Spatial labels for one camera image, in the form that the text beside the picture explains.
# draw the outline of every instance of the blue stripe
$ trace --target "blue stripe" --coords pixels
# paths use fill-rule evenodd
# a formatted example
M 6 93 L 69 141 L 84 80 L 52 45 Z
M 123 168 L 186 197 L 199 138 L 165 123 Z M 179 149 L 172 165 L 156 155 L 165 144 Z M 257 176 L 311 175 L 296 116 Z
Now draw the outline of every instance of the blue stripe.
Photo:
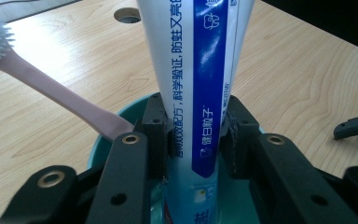
M 222 113 L 228 0 L 194 1 L 192 170 L 214 172 Z

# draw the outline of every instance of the table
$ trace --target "table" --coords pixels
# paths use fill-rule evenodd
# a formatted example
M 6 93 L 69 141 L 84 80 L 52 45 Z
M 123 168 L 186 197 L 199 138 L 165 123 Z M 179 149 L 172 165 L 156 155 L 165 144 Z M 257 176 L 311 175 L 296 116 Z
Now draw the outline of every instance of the table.
M 114 13 L 134 0 L 84 0 L 9 24 L 14 49 L 113 112 L 158 91 L 141 22 Z M 358 116 L 358 48 L 256 0 L 232 94 L 268 133 L 292 139 L 311 163 L 342 176 L 358 165 L 358 136 L 334 128 Z M 0 215 L 26 179 L 54 164 L 87 168 L 97 133 L 0 72 Z

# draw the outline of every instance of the toothbrush handle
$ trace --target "toothbrush handle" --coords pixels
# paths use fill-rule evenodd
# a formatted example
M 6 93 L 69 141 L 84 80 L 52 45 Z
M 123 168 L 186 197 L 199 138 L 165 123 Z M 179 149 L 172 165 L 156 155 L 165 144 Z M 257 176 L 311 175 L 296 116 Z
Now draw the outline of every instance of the toothbrush handle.
M 113 141 L 132 132 L 133 125 L 122 117 L 90 103 L 47 76 L 20 57 L 13 49 L 0 59 L 0 70 L 41 92 L 86 121 L 95 131 Z

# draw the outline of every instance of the toothpaste tube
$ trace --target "toothpaste tube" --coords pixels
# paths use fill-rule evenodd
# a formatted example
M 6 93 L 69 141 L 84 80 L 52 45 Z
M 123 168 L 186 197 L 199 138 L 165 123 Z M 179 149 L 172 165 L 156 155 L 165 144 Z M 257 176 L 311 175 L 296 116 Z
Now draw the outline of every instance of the toothpaste tube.
M 174 124 L 165 223 L 215 223 L 217 155 L 254 0 L 137 0 Z

